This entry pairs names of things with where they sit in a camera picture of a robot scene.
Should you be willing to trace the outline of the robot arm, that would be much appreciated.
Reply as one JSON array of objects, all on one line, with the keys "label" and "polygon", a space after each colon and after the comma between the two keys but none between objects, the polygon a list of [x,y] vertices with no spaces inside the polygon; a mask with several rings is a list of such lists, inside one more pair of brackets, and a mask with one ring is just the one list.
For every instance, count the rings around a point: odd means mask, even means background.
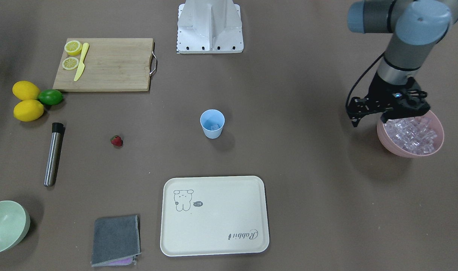
[{"label": "robot arm", "polygon": [[415,75],[432,48],[458,22],[458,0],[360,0],[351,5],[347,25],[355,33],[390,33],[365,97],[347,96],[353,127],[371,114],[381,121],[425,115],[427,93]]}]

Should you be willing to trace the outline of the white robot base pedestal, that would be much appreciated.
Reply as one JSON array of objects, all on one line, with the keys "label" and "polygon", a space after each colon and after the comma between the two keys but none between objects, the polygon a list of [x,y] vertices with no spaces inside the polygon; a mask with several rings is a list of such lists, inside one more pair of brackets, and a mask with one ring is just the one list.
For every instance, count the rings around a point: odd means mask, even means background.
[{"label": "white robot base pedestal", "polygon": [[178,7],[177,27],[179,54],[244,50],[241,10],[232,0],[187,0]]}]

